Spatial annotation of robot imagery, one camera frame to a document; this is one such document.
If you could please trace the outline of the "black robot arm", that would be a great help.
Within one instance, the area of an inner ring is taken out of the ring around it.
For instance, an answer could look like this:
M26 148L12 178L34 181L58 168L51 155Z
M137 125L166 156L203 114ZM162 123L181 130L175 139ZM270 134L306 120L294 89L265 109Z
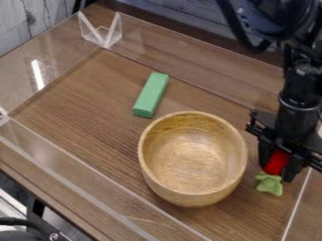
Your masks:
M278 111L254 109L247 131L258 137L265 173L293 181L302 169L322 172L322 0L217 0L231 32L254 54L282 49Z

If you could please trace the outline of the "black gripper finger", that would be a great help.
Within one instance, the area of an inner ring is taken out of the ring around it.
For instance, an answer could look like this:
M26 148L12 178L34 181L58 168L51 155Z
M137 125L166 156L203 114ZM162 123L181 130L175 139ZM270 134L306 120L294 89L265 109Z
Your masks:
M282 180L285 183L290 183L297 174L302 171L304 160L304 156L297 153L290 156L289 163L284 167L282 171Z
M259 137L258 155L261 168L264 168L268 165L273 151L274 145L272 144L270 139L266 137Z

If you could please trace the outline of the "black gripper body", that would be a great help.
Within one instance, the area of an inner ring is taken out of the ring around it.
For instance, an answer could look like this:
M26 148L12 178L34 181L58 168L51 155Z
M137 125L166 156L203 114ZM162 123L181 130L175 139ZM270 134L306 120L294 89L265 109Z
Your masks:
M282 119L278 114L253 109L246 130L258 138L266 137L274 145L274 151L281 150L290 156L297 153L304 156L304 168L310 167L322 172L322 136L318 134L318 114L302 125L296 116Z

